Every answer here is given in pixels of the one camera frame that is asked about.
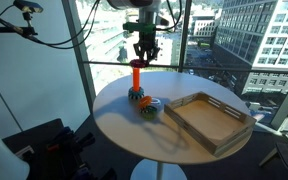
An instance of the table top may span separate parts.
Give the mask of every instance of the table top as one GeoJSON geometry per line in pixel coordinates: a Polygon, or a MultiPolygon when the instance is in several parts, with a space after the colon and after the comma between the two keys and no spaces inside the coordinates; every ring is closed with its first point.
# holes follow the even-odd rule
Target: table top
{"type": "Polygon", "coordinates": [[[202,91],[249,114],[245,103],[219,84],[184,73],[144,72],[140,74],[140,85],[145,96],[161,100],[158,115],[151,121],[141,117],[136,101],[128,98],[132,76],[108,84],[97,95],[93,106],[94,119],[102,133],[133,154],[165,163],[207,163],[234,154],[250,138],[246,137],[221,156],[215,157],[164,113],[164,104],[202,91]]]}

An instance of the round table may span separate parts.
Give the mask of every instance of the round table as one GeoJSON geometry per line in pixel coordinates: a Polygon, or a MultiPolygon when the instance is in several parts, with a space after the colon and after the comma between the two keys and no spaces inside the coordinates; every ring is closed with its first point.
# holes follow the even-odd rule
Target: round table
{"type": "Polygon", "coordinates": [[[250,138],[215,157],[164,113],[164,104],[202,91],[249,114],[245,103],[219,84],[184,73],[144,72],[140,74],[140,85],[146,96],[161,101],[161,108],[151,121],[141,117],[137,101],[128,98],[132,76],[108,84],[97,95],[93,106],[94,119],[102,133],[126,151],[145,158],[135,167],[131,179],[186,179],[177,164],[220,160],[241,149],[250,138]]]}

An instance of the floor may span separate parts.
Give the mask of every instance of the floor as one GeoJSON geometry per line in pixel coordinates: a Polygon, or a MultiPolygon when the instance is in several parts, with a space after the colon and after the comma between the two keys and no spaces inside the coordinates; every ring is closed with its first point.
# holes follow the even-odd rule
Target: floor
{"type": "MultiPolygon", "coordinates": [[[[101,178],[113,168],[118,180],[130,179],[132,170],[143,158],[132,155],[106,139],[89,117],[76,131],[78,136],[92,132],[96,142],[81,153],[94,176],[101,178]]],[[[234,155],[208,164],[181,165],[188,180],[288,180],[288,170],[276,158],[263,168],[258,163],[269,153],[279,136],[264,131],[254,131],[249,142],[234,155]]]]}

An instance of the table base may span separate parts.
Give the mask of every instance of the table base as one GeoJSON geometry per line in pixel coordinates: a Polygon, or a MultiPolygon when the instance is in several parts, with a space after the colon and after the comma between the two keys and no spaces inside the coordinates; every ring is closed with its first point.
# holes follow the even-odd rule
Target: table base
{"type": "Polygon", "coordinates": [[[131,175],[131,180],[142,179],[186,180],[186,176],[179,165],[143,159],[135,166],[131,175]]]}

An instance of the wooden tray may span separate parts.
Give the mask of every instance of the wooden tray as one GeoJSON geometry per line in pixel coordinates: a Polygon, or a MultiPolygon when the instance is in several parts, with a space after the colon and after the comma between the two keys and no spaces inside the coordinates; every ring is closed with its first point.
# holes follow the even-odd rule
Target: wooden tray
{"type": "Polygon", "coordinates": [[[256,122],[204,92],[165,104],[164,112],[214,156],[250,135],[256,122]]]}

